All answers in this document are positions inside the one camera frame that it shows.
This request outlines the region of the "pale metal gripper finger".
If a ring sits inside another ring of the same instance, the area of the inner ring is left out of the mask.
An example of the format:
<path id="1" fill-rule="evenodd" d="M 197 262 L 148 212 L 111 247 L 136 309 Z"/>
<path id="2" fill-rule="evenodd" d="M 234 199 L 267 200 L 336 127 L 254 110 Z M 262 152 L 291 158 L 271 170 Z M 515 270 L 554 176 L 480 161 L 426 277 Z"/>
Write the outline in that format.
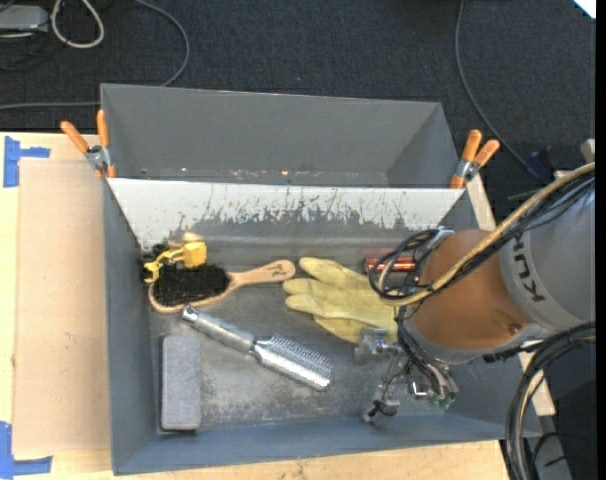
<path id="1" fill-rule="evenodd" d="M 388 343 L 388 331 L 384 328 L 363 327 L 360 330 L 360 341 L 353 350 L 353 362 L 365 365 L 375 359 L 398 356 L 403 348 L 395 341 Z"/>
<path id="2" fill-rule="evenodd" d="M 389 424 L 397 414 L 401 402 L 390 397 L 388 384 L 378 384 L 371 405 L 364 410 L 361 419 L 368 424 Z"/>

